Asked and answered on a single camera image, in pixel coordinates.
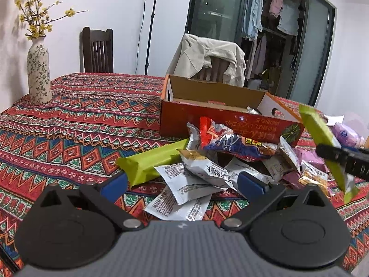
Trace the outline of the green snack bar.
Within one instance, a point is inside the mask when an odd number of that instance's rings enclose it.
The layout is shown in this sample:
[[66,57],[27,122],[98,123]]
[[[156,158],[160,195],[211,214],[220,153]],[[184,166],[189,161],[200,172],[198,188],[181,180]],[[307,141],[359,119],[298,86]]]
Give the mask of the green snack bar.
[[155,167],[180,163],[178,151],[186,149],[188,141],[189,139],[183,139],[126,158],[118,158],[116,165],[126,173],[130,186],[138,186],[160,176]]
[[[322,144],[327,145],[329,148],[342,148],[316,109],[301,104],[299,105],[299,113],[305,128],[311,135],[316,146]],[[338,187],[344,191],[343,203],[348,204],[359,192],[355,185],[355,177],[345,173],[345,169],[336,161],[326,159],[324,162],[335,178]]]

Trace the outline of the purple tissue pack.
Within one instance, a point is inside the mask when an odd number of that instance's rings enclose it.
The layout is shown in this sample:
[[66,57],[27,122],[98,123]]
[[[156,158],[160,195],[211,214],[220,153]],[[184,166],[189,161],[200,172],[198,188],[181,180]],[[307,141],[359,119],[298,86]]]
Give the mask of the purple tissue pack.
[[360,148],[365,144],[365,140],[355,130],[343,123],[335,123],[332,132],[343,146],[352,148]]

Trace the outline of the green snack bar on table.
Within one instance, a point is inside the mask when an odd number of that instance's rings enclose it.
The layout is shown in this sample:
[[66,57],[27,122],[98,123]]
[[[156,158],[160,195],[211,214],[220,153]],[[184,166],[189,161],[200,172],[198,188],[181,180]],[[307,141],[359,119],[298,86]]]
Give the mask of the green snack bar on table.
[[116,165],[126,173],[130,186],[138,186],[160,176],[155,167],[180,163],[178,151],[186,149],[188,141],[189,139],[183,139],[126,158],[118,158]]

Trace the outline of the white tissue paper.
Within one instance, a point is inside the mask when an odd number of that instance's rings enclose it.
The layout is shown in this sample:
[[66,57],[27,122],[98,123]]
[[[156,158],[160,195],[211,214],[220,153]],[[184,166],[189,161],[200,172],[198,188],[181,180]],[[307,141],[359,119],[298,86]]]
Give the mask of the white tissue paper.
[[344,115],[342,116],[329,116],[329,115],[323,115],[325,119],[327,119],[327,126],[333,127],[336,123],[343,123],[343,120],[345,118]]

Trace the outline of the pink snack packet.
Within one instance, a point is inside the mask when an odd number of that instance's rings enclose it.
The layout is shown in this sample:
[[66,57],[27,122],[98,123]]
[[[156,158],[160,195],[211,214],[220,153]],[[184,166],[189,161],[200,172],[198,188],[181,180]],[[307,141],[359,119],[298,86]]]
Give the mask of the pink snack packet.
[[293,150],[298,158],[298,164],[300,166],[302,165],[302,161],[305,161],[324,173],[329,172],[324,163],[324,159],[320,158],[315,151],[306,150],[300,147],[294,148]]

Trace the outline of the brown white snack packet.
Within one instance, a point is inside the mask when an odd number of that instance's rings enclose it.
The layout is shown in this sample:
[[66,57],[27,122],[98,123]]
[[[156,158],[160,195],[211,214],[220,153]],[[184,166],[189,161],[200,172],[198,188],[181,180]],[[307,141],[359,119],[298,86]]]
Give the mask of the brown white snack packet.
[[308,162],[301,161],[301,175],[298,182],[304,186],[308,184],[315,184],[319,186],[322,192],[329,198],[330,194],[328,191],[328,175],[323,171],[317,169]]

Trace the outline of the red blue snack bag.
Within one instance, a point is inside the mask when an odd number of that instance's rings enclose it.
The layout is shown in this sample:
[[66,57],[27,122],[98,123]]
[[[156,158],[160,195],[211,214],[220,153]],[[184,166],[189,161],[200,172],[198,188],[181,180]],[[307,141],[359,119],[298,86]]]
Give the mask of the red blue snack bag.
[[228,153],[247,162],[270,159],[278,145],[261,143],[233,132],[224,124],[216,124],[208,117],[199,120],[201,149]]

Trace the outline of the silver packet in box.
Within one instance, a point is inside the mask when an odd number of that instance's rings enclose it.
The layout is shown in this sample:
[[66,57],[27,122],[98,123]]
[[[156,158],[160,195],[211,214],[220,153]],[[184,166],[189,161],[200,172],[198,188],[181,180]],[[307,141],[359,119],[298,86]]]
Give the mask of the silver packet in box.
[[246,112],[248,114],[261,115],[261,113],[257,109],[251,108],[249,106],[246,108]]

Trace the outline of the red cardboard box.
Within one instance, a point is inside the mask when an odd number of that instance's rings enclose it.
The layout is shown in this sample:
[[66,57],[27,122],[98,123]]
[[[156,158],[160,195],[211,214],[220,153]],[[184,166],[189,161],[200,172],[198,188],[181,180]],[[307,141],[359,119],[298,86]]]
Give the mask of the red cardboard box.
[[[248,106],[261,115],[248,114]],[[284,137],[296,146],[304,130],[301,118],[270,93],[167,75],[161,94],[161,136],[185,138],[187,123],[199,127],[201,117],[267,143],[277,144]]]

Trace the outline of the floral ceramic vase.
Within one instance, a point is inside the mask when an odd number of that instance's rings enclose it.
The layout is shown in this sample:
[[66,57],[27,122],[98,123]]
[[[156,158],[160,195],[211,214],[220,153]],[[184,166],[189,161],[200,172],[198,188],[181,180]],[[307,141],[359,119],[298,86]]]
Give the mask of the floral ceramic vase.
[[29,99],[33,105],[46,104],[52,99],[49,70],[49,51],[45,37],[32,39],[27,53],[27,80]]

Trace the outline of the black light stand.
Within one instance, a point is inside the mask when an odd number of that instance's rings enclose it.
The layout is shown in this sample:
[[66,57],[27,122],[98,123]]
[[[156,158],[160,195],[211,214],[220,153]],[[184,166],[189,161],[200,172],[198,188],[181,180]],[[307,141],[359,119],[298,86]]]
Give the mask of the black light stand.
[[157,4],[157,0],[153,0],[153,7],[152,7],[150,23],[149,23],[148,44],[147,44],[147,49],[146,49],[146,61],[144,65],[144,75],[145,76],[148,75],[149,55],[150,55],[151,40],[152,40],[152,34],[153,34],[153,24],[154,24],[155,15],[156,15],[156,4]]

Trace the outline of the beige jacket on chair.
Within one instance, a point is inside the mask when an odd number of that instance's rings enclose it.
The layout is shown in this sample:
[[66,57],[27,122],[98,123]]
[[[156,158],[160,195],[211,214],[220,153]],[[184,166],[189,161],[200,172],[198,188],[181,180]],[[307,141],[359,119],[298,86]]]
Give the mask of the beige jacket on chair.
[[212,68],[213,57],[228,63],[221,76],[221,82],[244,86],[246,63],[244,52],[238,44],[194,34],[183,35],[166,73],[190,79],[203,68]]

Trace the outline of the hanging pink garment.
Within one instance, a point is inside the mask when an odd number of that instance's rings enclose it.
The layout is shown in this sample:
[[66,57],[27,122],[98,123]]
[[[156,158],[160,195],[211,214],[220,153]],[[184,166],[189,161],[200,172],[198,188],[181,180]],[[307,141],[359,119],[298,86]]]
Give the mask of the hanging pink garment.
[[283,0],[271,0],[269,14],[277,18],[280,15],[280,11],[283,7]]

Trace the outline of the hanging light blue shirt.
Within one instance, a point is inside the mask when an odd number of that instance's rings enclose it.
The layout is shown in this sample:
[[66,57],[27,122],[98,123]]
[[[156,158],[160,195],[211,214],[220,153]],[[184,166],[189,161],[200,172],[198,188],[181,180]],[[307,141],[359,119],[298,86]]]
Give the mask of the hanging light blue shirt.
[[254,41],[262,32],[263,0],[246,0],[246,9],[243,19],[243,36]]

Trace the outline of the yellow flower branches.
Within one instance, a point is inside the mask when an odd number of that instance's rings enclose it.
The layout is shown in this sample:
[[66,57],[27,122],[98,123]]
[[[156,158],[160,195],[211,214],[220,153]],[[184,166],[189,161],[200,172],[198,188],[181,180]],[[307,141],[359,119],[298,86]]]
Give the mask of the yellow flower branches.
[[77,14],[88,12],[88,10],[76,11],[74,8],[67,9],[57,18],[52,18],[49,11],[62,1],[56,0],[52,4],[44,4],[44,0],[14,0],[16,7],[20,11],[19,21],[26,26],[25,37],[28,40],[44,38],[47,33],[53,30],[53,23],[64,18],[72,18]]

